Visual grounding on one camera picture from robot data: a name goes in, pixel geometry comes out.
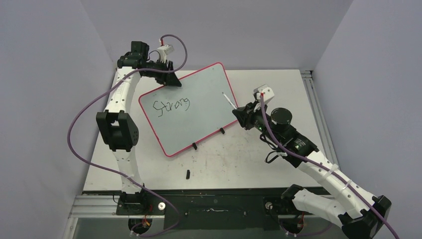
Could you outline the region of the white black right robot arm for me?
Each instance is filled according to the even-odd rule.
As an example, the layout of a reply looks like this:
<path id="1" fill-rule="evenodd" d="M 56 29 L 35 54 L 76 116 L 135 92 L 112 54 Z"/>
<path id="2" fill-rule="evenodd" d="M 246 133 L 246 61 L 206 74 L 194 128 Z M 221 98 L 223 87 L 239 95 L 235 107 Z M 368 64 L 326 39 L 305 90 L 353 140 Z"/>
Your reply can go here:
<path id="1" fill-rule="evenodd" d="M 293 184 L 281 196 L 285 212 L 308 212 L 341 228 L 349 239 L 372 239 L 382 226 L 395 238 L 397 233 L 387 222 L 391 201 L 375 196 L 345 176 L 337 164 L 330 162 L 318 147 L 292 125 L 292 114 L 276 108 L 270 114 L 259 101 L 234 108 L 232 113 L 245 130 L 256 128 L 260 139 L 278 157 L 306 173 L 332 195 L 326 198 Z"/>

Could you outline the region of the pink framed whiteboard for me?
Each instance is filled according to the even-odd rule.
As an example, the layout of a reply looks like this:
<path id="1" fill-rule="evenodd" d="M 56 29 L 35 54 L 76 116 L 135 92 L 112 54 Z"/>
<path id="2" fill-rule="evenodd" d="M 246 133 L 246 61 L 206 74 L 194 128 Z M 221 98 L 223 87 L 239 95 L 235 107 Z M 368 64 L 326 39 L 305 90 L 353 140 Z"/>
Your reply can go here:
<path id="1" fill-rule="evenodd" d="M 224 92 L 237 105 L 222 63 L 180 78 L 182 86 L 159 87 L 138 98 L 139 105 L 167 157 L 219 133 L 237 121 Z"/>

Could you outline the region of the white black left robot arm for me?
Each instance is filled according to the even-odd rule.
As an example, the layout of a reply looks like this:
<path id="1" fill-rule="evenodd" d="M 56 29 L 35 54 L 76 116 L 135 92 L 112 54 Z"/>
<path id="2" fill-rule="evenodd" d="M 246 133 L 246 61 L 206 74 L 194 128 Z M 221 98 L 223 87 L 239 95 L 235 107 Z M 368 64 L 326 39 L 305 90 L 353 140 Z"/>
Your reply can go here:
<path id="1" fill-rule="evenodd" d="M 167 60 L 174 47 L 161 44 L 156 51 L 159 58 L 153 61 L 149 59 L 148 44 L 142 41 L 131 43 L 131 50 L 117 61 L 115 80 L 119 86 L 112 92 L 105 110 L 96 115 L 102 139 L 112 151 L 122 173 L 122 192 L 126 194 L 138 194 L 144 185 L 135 157 L 139 130 L 129 114 L 137 84 L 142 77 L 149 77 L 163 86 L 182 85 L 173 71 L 173 62 Z"/>

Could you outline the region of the white whiteboard marker black cap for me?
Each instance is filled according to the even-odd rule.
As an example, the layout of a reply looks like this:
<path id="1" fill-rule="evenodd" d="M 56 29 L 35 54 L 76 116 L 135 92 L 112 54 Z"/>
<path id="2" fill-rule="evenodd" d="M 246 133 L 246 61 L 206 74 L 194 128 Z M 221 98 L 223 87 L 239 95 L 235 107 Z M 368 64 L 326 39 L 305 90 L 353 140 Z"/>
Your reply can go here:
<path id="1" fill-rule="evenodd" d="M 231 101 L 231 99 L 224 93 L 222 92 L 222 95 L 225 97 L 225 99 L 228 101 L 228 103 L 231 105 L 231 107 L 236 110 L 237 106 Z"/>

